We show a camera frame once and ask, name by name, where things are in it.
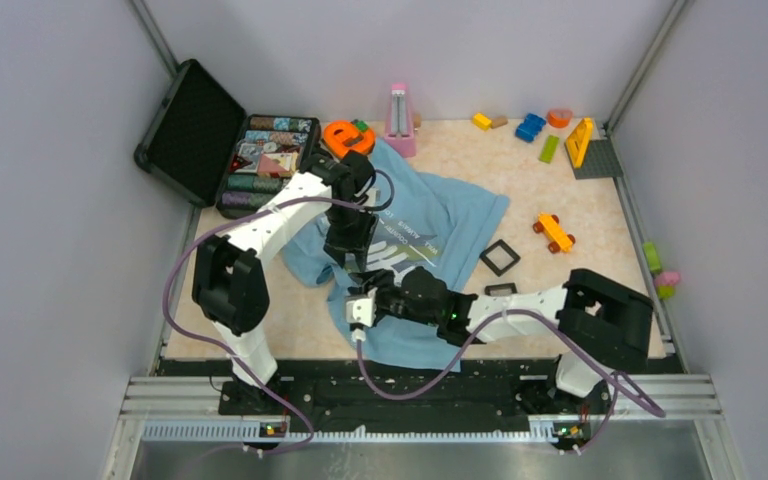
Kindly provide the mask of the light blue t-shirt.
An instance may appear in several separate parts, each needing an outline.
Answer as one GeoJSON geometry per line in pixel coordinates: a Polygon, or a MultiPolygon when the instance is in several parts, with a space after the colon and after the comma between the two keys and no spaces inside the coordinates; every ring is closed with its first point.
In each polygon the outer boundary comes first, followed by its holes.
{"type": "MultiPolygon", "coordinates": [[[[417,172],[385,143],[377,144],[369,159],[392,179],[391,184],[377,179],[375,185],[383,198],[393,201],[378,214],[367,268],[389,270],[401,281],[422,267],[449,289],[462,290],[499,227],[509,198],[465,181],[417,172]]],[[[354,283],[324,250],[328,227],[325,217],[308,223],[283,248],[282,257],[308,287],[335,282],[327,308],[337,329],[347,335],[344,299],[354,283]]],[[[371,361],[412,369],[441,370],[456,351],[435,328],[394,317],[368,330],[363,346],[371,361]]]]}

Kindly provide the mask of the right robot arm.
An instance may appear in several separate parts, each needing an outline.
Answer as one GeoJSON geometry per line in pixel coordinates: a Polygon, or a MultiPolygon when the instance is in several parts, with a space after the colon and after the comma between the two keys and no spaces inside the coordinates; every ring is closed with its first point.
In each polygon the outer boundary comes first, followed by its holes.
{"type": "Polygon", "coordinates": [[[652,300],[595,271],[577,268],[559,286],[509,295],[456,292],[418,267],[360,273],[345,299],[351,336],[387,317],[431,327],[440,340],[464,348],[512,337],[554,335],[567,345],[546,385],[549,404],[572,412],[605,374],[629,373],[649,358],[652,300]]]}

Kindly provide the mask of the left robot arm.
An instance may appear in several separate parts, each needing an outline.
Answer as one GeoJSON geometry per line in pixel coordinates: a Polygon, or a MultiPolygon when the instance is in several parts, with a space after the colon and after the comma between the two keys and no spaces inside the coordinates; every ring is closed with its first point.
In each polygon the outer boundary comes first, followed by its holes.
{"type": "Polygon", "coordinates": [[[193,301],[229,348],[233,374],[245,383],[243,401],[255,412],[274,410],[281,397],[271,380],[277,362],[261,326],[270,306],[266,267],[306,225],[324,216],[325,253],[341,268],[365,271],[378,223],[365,203],[377,176],[364,154],[349,152],[341,160],[314,154],[255,214],[198,246],[193,301]]]}

